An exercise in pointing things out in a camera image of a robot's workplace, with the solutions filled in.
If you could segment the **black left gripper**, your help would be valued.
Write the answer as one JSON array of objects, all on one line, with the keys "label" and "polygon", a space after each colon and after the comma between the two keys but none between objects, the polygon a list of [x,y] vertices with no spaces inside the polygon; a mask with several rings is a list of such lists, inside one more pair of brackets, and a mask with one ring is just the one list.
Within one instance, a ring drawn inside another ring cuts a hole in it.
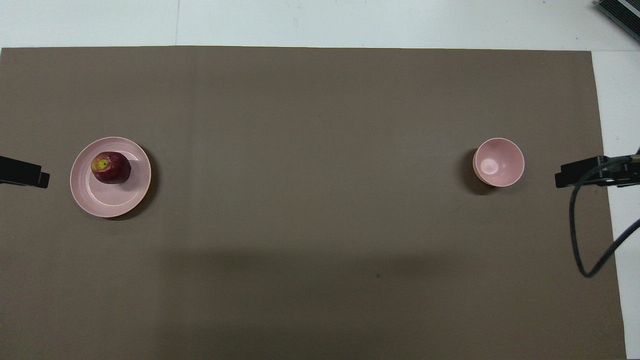
[{"label": "black left gripper", "polygon": [[43,172],[40,165],[1,156],[0,183],[48,189],[50,174]]}]

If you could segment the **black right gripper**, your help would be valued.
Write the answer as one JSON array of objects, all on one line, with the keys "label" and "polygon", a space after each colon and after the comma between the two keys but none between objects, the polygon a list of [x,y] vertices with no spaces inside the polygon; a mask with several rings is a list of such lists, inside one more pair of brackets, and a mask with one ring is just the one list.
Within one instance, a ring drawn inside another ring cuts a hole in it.
[{"label": "black right gripper", "polygon": [[580,161],[569,162],[561,166],[561,172],[555,174],[555,187],[557,189],[573,187],[583,175],[601,164],[612,160],[625,160],[626,162],[604,167],[592,174],[585,185],[599,187],[629,187],[640,184],[640,156],[624,155],[608,157],[605,155],[594,156]]}]

